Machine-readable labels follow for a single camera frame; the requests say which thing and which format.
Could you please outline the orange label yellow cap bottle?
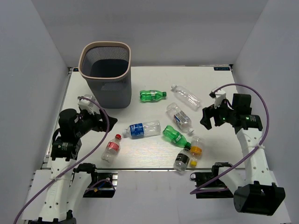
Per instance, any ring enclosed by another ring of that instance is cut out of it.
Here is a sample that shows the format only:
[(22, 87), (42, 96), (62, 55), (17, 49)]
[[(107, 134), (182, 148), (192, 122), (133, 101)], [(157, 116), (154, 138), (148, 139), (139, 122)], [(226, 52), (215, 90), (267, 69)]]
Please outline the orange label yellow cap bottle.
[(194, 136), (191, 141), (190, 149), (190, 165), (195, 168), (197, 166), (198, 160), (202, 154), (203, 141), (199, 136)]

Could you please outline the black label clear bottle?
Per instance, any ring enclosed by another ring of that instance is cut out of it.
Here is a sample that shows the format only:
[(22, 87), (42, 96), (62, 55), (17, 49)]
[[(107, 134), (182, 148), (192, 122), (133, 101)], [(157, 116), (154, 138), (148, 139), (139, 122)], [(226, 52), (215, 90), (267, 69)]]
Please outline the black label clear bottle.
[(173, 164), (173, 168), (178, 172), (183, 172), (187, 169), (187, 166), (190, 161), (190, 147), (186, 146), (184, 149), (182, 149)]

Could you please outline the clear bottle white cap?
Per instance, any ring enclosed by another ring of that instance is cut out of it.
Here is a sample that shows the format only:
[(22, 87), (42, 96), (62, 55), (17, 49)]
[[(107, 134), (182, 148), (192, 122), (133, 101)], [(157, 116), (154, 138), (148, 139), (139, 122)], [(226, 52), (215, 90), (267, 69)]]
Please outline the clear bottle white cap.
[(201, 107), (201, 100), (183, 86), (173, 84), (171, 86), (171, 91), (178, 100), (180, 100), (193, 111), (197, 111)]

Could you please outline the green bottle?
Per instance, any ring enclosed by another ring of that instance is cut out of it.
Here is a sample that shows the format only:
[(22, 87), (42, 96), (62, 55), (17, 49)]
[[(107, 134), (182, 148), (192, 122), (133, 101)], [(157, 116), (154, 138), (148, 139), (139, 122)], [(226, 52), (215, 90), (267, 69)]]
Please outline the green bottle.
[(181, 134), (179, 131), (175, 130), (172, 126), (167, 125), (166, 128), (162, 131), (163, 137), (168, 142), (173, 145), (181, 148), (190, 148), (191, 144), (187, 141), (185, 136)]
[(167, 93), (165, 91), (158, 90), (142, 90), (140, 91), (140, 101), (145, 102), (156, 102), (161, 99), (165, 99)]

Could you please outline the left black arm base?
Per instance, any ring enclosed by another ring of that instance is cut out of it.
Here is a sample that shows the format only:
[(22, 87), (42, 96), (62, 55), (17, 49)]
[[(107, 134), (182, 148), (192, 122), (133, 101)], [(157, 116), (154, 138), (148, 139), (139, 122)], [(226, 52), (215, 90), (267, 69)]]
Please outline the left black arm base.
[(97, 173), (97, 177), (92, 180), (83, 198), (112, 198), (115, 194), (114, 189), (117, 187), (118, 173)]

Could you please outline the blue label Pocari bottle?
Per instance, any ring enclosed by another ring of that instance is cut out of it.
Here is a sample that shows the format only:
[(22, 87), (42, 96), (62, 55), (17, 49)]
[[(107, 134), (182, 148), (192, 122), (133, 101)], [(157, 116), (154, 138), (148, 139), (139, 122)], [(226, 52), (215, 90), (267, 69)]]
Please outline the blue label Pocari bottle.
[(124, 138), (144, 138), (160, 135), (161, 125), (159, 120), (129, 125), (122, 131)]

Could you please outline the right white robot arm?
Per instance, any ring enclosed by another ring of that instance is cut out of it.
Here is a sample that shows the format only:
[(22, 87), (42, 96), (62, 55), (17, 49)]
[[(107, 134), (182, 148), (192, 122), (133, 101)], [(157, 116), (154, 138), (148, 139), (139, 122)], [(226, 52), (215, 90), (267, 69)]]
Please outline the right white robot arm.
[(223, 184), (233, 194), (234, 207), (237, 212), (272, 216), (285, 199), (285, 190), (272, 178), (261, 140), (263, 126), (258, 115), (253, 115), (251, 96), (249, 94), (233, 95), (230, 105), (226, 93), (219, 90), (211, 92), (214, 104), (203, 109), (201, 124), (211, 129), (211, 120), (215, 126), (230, 124), (241, 145), (244, 157), (246, 178), (238, 172), (229, 170), (231, 165), (221, 165), (211, 174), (211, 181), (216, 186)]

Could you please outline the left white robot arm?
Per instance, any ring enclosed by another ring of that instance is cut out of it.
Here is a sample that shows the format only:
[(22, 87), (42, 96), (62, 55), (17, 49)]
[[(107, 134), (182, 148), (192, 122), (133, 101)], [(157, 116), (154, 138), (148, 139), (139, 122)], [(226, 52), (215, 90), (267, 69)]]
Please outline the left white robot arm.
[(78, 206), (88, 186), (98, 183), (96, 166), (76, 165), (82, 146), (81, 137), (89, 131), (110, 131), (117, 119), (102, 111), (65, 109), (59, 114), (59, 128), (54, 132), (51, 159), (51, 179), (46, 198), (36, 224), (74, 224)]

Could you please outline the clear bottle white blue label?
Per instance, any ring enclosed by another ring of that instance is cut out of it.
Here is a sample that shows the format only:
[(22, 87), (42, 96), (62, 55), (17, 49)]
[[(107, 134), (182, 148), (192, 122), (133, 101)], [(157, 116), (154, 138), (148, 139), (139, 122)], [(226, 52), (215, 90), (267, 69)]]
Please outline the clear bottle white blue label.
[(184, 113), (184, 111), (176, 104), (171, 103), (166, 107), (167, 115), (176, 123), (178, 128), (191, 135), (194, 132), (191, 119)]

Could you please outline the red label clear bottle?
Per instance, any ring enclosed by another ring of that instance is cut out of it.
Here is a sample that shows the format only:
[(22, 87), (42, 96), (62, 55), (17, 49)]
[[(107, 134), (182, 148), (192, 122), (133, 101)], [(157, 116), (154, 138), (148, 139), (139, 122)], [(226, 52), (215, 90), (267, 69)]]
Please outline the red label clear bottle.
[(120, 150), (120, 141), (121, 135), (116, 134), (115, 137), (108, 142), (105, 151), (101, 155), (101, 159), (108, 163), (113, 163)]

